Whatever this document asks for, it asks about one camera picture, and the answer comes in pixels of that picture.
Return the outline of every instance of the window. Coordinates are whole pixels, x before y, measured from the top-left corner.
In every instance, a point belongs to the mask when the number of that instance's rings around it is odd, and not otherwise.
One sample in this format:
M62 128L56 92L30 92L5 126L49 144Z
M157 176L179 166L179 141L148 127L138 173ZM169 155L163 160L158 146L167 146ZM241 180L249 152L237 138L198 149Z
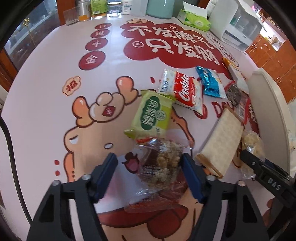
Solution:
M44 0L24 19L5 45L17 70L36 46L59 25L56 0Z

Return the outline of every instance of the yellow snack package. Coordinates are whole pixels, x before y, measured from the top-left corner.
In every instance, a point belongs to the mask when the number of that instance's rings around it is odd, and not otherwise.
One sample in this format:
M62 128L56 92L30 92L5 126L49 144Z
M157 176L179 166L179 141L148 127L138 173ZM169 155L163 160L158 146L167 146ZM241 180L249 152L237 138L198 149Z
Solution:
M124 134L133 139L141 133L163 135L168 127L172 104L175 99L160 95L154 91L141 91L142 101L131 123L131 128Z

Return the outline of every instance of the table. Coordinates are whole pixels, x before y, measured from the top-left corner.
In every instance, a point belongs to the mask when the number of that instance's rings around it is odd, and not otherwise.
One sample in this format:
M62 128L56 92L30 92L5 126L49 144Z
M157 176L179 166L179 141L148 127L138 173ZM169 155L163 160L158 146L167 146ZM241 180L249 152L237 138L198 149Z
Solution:
M134 174L139 161L134 142L123 134L141 101L141 89L157 89L164 68L197 77L196 65L215 69L224 86L231 77L221 62L232 59L250 77L249 56L224 46L210 32L181 24L130 15L61 26L32 52L8 94L2 116L15 151L21 192L31 217L51 182L74 181L102 163L109 152L119 160L106 196L95 205L112 240L187 240L202 205L187 190L173 210L129 214L123 206L141 186ZM204 115L174 105L169 131L205 144L228 100L204 96ZM247 129L258 131L250 106ZM22 211L1 132L0 189L8 224L26 239L29 223ZM235 183L241 173L230 165L223 181ZM247 181L262 214L272 195ZM227 202L216 231L223 230ZM70 202L76 240L82 240L74 202Z

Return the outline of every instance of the metal screw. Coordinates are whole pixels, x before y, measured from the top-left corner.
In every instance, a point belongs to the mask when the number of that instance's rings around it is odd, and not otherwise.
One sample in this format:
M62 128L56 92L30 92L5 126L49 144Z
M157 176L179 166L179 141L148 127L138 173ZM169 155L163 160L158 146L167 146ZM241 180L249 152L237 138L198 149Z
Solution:
M241 187L244 187L246 185L246 183L242 180L238 181L237 184Z
M209 181L215 181L215 180L216 180L216 177L213 176L213 175L209 175L209 176L207 176L207 179L208 179Z
M84 174L83 176L82 176L82 180L88 180L88 179L90 179L91 178L91 175L90 174Z
M53 186L57 186L57 185L59 185L61 182L60 182L60 180L54 180L53 182L52 182L52 185Z

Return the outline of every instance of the teal container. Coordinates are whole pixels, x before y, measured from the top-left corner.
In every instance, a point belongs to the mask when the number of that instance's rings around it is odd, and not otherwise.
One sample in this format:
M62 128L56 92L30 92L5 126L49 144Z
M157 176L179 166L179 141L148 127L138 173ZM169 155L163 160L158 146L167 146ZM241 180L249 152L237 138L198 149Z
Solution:
M175 0L149 0L147 14L151 17L171 19Z

